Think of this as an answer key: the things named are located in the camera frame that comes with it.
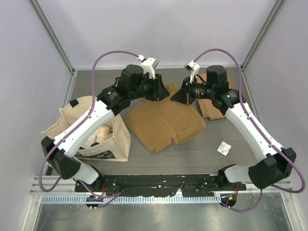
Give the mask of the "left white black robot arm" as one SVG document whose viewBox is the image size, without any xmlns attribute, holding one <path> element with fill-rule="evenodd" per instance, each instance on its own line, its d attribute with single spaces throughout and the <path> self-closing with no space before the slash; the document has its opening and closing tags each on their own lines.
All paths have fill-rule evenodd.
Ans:
<svg viewBox="0 0 308 231">
<path fill-rule="evenodd" d="M 131 101 L 145 98 L 161 101 L 169 96 L 161 74 L 144 65 L 129 64 L 121 71 L 113 85 L 91 98 L 91 105 L 80 117 L 57 135 L 48 131 L 41 141 L 45 159 L 63 180 L 75 178 L 92 192 L 102 188 L 100 173 L 76 158 L 82 144 L 104 123 L 130 106 Z"/>
</svg>

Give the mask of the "small white plastic packet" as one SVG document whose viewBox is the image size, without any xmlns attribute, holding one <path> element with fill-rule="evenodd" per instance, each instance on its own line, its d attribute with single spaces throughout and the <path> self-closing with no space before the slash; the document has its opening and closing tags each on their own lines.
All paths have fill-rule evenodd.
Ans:
<svg viewBox="0 0 308 231">
<path fill-rule="evenodd" d="M 222 141 L 220 146 L 218 147 L 217 151 L 224 156 L 227 156 L 231 149 L 231 145 L 227 144 L 226 142 Z"/>
</svg>

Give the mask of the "beige canvas tote bag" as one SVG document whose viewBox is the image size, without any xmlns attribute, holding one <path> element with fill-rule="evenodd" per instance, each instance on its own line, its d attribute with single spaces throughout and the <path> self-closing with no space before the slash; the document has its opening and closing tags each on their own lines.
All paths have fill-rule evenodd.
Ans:
<svg viewBox="0 0 308 231">
<path fill-rule="evenodd" d="M 102 101 L 92 99 L 84 96 L 70 101 L 43 135 L 58 143 L 58 148 L 69 157 L 126 162 L 131 138 L 122 117 L 114 115 Z M 110 138 L 97 143 L 96 133 L 101 126 L 109 127 Z"/>
</svg>

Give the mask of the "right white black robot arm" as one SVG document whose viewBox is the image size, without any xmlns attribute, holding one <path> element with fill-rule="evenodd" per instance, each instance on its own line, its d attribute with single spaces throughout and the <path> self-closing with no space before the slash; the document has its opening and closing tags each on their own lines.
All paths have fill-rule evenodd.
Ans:
<svg viewBox="0 0 308 231">
<path fill-rule="evenodd" d="M 218 186 L 230 189 L 235 182 L 254 184 L 259 189 L 267 188 L 290 176 L 296 153 L 292 148 L 283 148 L 275 141 L 251 112 L 244 97 L 229 87 L 227 71 L 221 65 L 206 69 L 206 80 L 198 82 L 196 76 L 200 66 L 191 61 L 185 65 L 191 75 L 171 100 L 186 105 L 196 99 L 209 99 L 226 118 L 231 121 L 250 145 L 258 161 L 253 166 L 230 165 L 218 171 Z"/>
</svg>

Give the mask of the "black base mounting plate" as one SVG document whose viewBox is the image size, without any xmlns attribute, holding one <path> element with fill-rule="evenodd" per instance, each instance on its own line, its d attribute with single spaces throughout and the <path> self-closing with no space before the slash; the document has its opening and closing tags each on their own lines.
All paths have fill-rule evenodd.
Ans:
<svg viewBox="0 0 308 231">
<path fill-rule="evenodd" d="M 246 190 L 243 183 L 221 186 L 218 180 L 217 175 L 210 174 L 103 175 L 99 177 L 99 183 L 87 187 L 107 196 L 120 193 L 123 197 L 172 197 L 178 190 L 184 197 L 197 197 L 218 191 Z"/>
</svg>

